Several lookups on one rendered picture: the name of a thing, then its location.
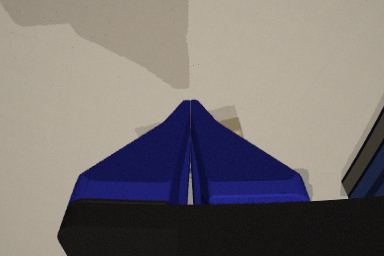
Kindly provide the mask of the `cream domino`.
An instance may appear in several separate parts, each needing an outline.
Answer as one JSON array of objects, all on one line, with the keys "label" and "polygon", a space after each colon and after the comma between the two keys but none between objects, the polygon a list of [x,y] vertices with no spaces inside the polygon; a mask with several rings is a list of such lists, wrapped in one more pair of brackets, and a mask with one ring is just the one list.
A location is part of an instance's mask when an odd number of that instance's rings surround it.
[{"label": "cream domino", "polygon": [[[222,120],[222,121],[218,121],[218,122],[243,138],[243,134],[242,134],[242,130],[241,130],[241,126],[240,126],[240,122],[239,122],[238,117],[226,119],[226,120]],[[192,178],[191,177],[191,159],[190,159],[189,178]]]}]

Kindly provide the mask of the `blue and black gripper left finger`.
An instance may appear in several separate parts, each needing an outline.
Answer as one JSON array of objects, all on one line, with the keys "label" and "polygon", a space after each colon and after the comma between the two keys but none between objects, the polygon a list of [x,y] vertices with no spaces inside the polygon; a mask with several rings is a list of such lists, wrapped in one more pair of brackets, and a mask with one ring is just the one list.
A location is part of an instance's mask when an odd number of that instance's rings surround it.
[{"label": "blue and black gripper left finger", "polygon": [[164,200],[188,204],[190,100],[169,117],[81,173],[68,205],[77,199]]}]

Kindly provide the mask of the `dark blue notebook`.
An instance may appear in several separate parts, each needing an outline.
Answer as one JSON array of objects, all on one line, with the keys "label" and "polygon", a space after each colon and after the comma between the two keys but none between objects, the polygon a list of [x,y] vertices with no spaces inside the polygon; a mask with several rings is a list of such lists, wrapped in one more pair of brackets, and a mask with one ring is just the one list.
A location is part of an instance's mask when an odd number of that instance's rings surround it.
[{"label": "dark blue notebook", "polygon": [[341,183],[349,199],[384,196],[384,107]]}]

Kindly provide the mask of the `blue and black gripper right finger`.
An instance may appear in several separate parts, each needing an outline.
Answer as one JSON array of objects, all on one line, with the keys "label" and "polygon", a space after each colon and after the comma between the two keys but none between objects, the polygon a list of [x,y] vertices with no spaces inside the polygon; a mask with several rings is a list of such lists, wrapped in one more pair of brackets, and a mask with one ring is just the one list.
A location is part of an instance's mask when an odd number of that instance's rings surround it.
[{"label": "blue and black gripper right finger", "polygon": [[193,204],[310,201],[298,172],[217,122],[198,100],[190,127]]}]

